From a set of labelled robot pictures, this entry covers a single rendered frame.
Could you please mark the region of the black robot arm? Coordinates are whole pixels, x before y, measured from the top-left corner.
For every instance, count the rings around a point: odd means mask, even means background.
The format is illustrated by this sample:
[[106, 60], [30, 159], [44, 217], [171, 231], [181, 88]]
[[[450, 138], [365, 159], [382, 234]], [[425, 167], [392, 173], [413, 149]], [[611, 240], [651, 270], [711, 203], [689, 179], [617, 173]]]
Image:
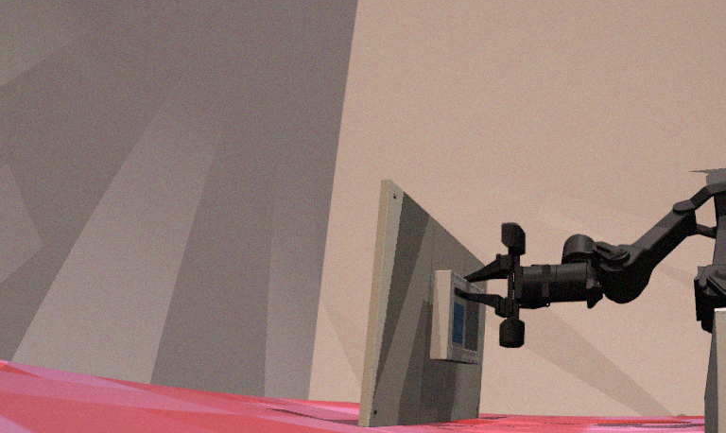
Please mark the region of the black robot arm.
[[[695, 210], [711, 197], [717, 226], [709, 228], [697, 224]], [[558, 302], [587, 302], [590, 309], [605, 294], [613, 302], [629, 303], [648, 285], [656, 265], [696, 234], [716, 240], [713, 264], [698, 266], [694, 279], [697, 321], [712, 334], [715, 308], [726, 308], [726, 181], [706, 185], [693, 198], [674, 203], [669, 214], [630, 245], [595, 242], [583, 234], [569, 237], [557, 266]]]

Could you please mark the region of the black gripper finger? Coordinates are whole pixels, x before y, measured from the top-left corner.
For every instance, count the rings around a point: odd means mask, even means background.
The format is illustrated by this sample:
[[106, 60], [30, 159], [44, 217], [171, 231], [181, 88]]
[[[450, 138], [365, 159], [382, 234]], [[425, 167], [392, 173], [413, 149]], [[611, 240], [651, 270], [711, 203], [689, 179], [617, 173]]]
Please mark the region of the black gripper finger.
[[490, 264], [476, 272], [473, 272], [463, 277], [463, 279], [470, 283], [483, 282], [485, 280], [491, 279], [508, 279], [508, 275], [504, 274], [502, 270], [500, 271], [500, 255], [501, 254], [498, 253], [496, 255], [496, 259]]
[[503, 297], [498, 294], [461, 293], [459, 294], [459, 296], [474, 302], [480, 302], [490, 307], [494, 307], [496, 316], [505, 318], [503, 315], [500, 315], [500, 304]]

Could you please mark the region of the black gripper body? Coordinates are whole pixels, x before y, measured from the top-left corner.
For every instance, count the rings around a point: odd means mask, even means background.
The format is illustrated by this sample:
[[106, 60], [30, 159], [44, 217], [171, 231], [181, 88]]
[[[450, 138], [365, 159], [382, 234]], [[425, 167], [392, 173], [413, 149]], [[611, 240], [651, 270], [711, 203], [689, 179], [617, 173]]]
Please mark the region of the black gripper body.
[[558, 303], [558, 265], [520, 266], [520, 256], [526, 254], [526, 233], [516, 222], [502, 223], [501, 243], [509, 247], [508, 254], [500, 255], [500, 271], [508, 275], [509, 283], [508, 297], [501, 299], [500, 304], [500, 315], [507, 319], [499, 326], [499, 346], [521, 348], [525, 323], [519, 320], [519, 303]]

